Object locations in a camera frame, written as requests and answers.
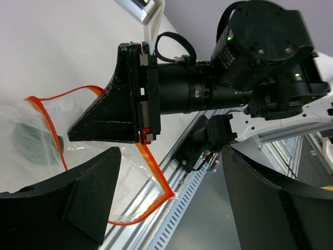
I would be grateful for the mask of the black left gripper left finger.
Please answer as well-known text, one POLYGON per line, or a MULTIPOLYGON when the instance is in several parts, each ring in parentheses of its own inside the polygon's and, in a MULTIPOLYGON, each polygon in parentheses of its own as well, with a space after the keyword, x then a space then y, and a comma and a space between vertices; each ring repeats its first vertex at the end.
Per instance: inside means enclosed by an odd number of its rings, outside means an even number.
POLYGON ((1 249, 98 249, 121 164, 111 147, 14 193, 1 193, 1 249))

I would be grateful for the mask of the clear zip top bag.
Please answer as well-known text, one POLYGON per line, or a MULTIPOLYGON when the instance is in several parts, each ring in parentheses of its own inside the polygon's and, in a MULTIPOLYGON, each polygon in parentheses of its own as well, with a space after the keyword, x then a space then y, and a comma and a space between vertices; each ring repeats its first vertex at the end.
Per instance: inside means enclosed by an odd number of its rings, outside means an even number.
MULTIPOLYGON (((71 142, 67 132, 83 115, 88 106, 104 94, 98 86, 86 85, 65 93, 38 98, 30 96, 12 106, 1 107, 1 191, 13 193, 70 170, 113 147, 111 142, 71 142), (61 162, 53 166, 38 166, 22 158, 14 148, 12 134, 16 124, 51 133, 61 162)), ((156 211, 164 202, 176 198, 158 163, 146 145, 117 143, 121 164, 116 190, 109 214, 109 223, 129 226, 139 223, 156 211), (144 208, 125 212, 128 205, 148 182, 158 189, 144 208)))

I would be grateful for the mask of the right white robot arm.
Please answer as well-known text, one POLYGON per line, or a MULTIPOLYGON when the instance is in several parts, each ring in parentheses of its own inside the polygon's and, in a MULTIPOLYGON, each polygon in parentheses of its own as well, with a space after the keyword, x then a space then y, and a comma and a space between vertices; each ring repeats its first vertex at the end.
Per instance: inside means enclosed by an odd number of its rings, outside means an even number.
POLYGON ((161 35, 118 47, 104 94, 68 131, 71 141, 149 144, 161 115, 241 107, 200 116, 176 151, 188 172, 222 153, 242 249, 332 249, 332 193, 255 162, 231 145, 254 135, 332 120, 332 85, 315 64, 301 13, 270 1, 238 1, 223 12, 208 61, 181 35, 187 54, 166 58, 161 35))

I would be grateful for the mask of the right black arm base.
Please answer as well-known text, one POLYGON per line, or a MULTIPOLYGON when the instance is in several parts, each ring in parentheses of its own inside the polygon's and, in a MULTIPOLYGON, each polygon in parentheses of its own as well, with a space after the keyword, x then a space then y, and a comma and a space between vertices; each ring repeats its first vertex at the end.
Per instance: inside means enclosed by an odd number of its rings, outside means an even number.
POLYGON ((205 115, 199 117, 175 153, 175 159, 186 173, 201 169, 195 168, 195 164, 204 151, 217 153, 224 145, 235 141, 237 133, 232 131, 230 124, 232 118, 232 114, 215 115, 210 118, 205 115))

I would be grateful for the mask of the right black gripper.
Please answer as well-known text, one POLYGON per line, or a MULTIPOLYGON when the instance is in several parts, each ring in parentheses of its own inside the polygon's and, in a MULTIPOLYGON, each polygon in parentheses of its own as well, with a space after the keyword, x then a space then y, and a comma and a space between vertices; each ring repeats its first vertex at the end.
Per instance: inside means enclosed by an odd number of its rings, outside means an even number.
POLYGON ((161 132, 162 115, 189 114, 212 108, 213 81, 209 63, 198 62, 191 44, 181 42, 186 54, 173 59, 153 54, 142 44, 138 99, 138 49, 118 46, 117 63, 105 92, 87 108, 68 131, 70 141, 105 141, 151 144, 161 132))

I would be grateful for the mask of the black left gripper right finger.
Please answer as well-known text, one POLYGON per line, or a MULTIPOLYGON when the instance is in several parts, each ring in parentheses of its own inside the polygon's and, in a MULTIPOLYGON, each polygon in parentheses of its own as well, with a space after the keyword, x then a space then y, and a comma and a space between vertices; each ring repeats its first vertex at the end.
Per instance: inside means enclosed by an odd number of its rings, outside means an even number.
POLYGON ((223 147, 222 162, 241 249, 332 249, 332 191, 230 146, 223 147))

